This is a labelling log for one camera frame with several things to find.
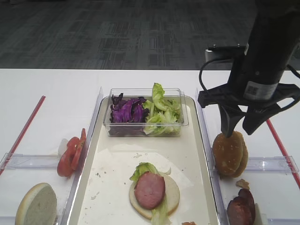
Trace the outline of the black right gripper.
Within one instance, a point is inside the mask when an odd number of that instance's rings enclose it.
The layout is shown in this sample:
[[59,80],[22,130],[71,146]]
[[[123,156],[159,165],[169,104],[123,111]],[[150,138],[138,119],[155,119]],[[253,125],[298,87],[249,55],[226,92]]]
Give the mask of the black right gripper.
[[226,84],[207,89],[202,81],[203,69],[213,63],[234,62],[231,55],[217,55],[206,60],[199,72],[199,82],[202,91],[199,92],[198,102],[202,108],[218,105],[221,118],[221,132],[226,138],[232,136],[237,123],[244,117],[240,105],[247,107],[242,124],[248,135],[252,135],[267,119],[285,111],[300,101],[300,88],[295,84],[259,84],[249,81],[245,90],[238,93],[233,86],[232,76]]

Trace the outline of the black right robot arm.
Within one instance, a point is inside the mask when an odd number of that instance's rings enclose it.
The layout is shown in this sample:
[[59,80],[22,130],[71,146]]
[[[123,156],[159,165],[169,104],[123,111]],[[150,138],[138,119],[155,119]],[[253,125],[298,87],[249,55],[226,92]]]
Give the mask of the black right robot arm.
[[226,84],[203,88],[202,108],[217,104],[221,132],[230,137],[239,121],[253,134],[267,119],[300,100],[300,89],[280,82],[300,39],[300,3],[297,0],[258,0],[258,13],[246,46],[211,47],[206,64],[231,62]]

